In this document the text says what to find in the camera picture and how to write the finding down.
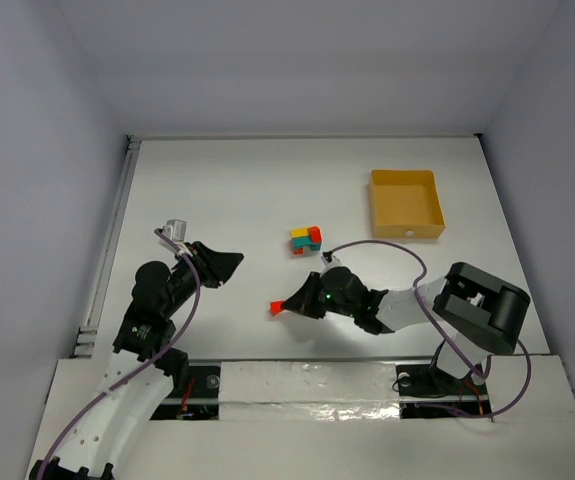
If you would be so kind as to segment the red triangle block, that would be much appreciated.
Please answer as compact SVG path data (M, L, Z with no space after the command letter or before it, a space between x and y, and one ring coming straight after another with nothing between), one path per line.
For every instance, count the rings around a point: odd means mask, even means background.
M269 313L272 317L275 317L282 313L285 310L284 302L280 301L272 301L269 304Z

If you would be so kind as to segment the teal arch block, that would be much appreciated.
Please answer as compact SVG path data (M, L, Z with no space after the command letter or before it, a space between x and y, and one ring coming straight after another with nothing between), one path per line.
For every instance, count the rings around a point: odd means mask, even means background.
M310 240L310 237L292 238L291 239L291 247L292 247L292 252L294 250L297 250L300 248L304 249L304 252L306 250L311 251L311 252L315 252L315 251L321 250L322 243L321 244L315 244Z

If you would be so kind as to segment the red wedge block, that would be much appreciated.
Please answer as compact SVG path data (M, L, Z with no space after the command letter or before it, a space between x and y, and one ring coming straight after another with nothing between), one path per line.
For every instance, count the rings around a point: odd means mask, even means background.
M317 226L312 226L308 228L308 235L310 237L310 240L315 243L315 244L321 244L322 243L322 235L321 235L321 231Z

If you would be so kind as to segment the yellow arch block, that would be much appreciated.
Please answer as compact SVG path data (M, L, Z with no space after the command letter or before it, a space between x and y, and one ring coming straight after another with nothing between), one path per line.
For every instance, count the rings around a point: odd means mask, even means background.
M290 235L292 238L308 237L309 236L309 229L308 228L293 229L290 231Z

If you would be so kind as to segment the yellow plastic tray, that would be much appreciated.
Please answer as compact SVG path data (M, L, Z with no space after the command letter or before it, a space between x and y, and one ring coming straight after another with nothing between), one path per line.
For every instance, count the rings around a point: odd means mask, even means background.
M374 238L436 240L444 232L432 171L373 170L368 192Z

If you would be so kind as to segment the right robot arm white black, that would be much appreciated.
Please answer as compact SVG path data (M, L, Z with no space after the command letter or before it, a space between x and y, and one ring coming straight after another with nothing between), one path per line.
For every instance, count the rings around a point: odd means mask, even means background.
M473 265L457 262L445 278L407 290L375 290L350 269L332 264L312 272L296 293L270 306L321 319L328 313L351 318L372 335L429 322L442 337L434 365L455 379L489 376L493 355L514 352L531 303L521 288Z

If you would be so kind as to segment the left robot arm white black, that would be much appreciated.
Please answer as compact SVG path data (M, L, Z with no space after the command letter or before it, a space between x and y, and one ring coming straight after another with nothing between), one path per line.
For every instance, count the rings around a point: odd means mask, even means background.
M175 243L176 263L141 265L131 302L112 343L95 396L30 470L32 479L115 479L145 424L161 402L189 382L189 360L175 348L184 333L173 315L197 305L203 289L223 286L242 263L236 252L202 242Z

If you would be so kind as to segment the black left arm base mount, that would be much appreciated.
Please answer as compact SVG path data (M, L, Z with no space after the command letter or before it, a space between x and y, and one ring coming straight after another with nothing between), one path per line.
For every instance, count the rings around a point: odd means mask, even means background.
M220 388L221 365L196 363L190 364L186 383L174 390L174 398L182 398L191 390L189 399L217 400Z

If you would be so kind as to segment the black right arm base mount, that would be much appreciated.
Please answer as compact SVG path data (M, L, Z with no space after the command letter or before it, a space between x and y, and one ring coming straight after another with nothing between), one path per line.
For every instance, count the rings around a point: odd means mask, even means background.
M469 376L456 379L428 364L397 365L392 389L402 396L420 399L461 397L464 394L487 395L486 386L475 385Z

